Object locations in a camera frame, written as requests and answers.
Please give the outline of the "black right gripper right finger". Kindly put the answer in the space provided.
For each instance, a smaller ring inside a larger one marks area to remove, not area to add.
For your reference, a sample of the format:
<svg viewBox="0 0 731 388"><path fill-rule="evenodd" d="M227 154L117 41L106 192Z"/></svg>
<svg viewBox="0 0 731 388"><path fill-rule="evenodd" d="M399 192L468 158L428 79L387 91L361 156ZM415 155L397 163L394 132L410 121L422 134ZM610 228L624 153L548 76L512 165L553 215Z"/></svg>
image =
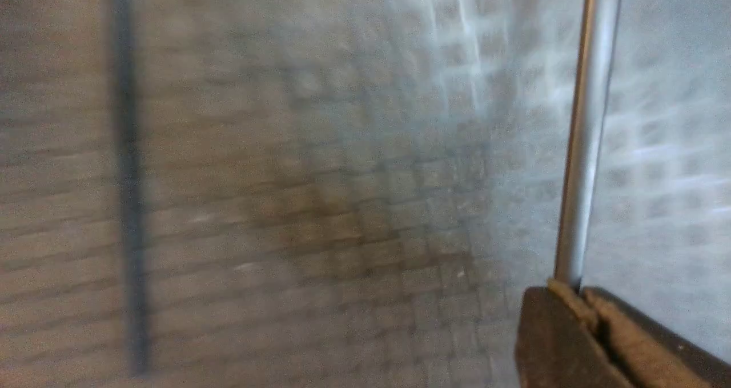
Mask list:
<svg viewBox="0 0 731 388"><path fill-rule="evenodd" d="M601 287L583 299L598 316L596 338L635 387L728 387L729 363Z"/></svg>

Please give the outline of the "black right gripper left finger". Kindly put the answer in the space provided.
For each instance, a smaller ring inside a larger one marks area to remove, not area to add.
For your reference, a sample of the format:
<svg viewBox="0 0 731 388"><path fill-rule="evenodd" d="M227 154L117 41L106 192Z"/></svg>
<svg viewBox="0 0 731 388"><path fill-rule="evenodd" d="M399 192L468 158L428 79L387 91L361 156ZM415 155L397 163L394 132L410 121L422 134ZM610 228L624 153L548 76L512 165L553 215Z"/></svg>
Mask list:
<svg viewBox="0 0 731 388"><path fill-rule="evenodd" d="M632 387L548 287L528 287L523 294L515 366L521 387Z"/></svg>

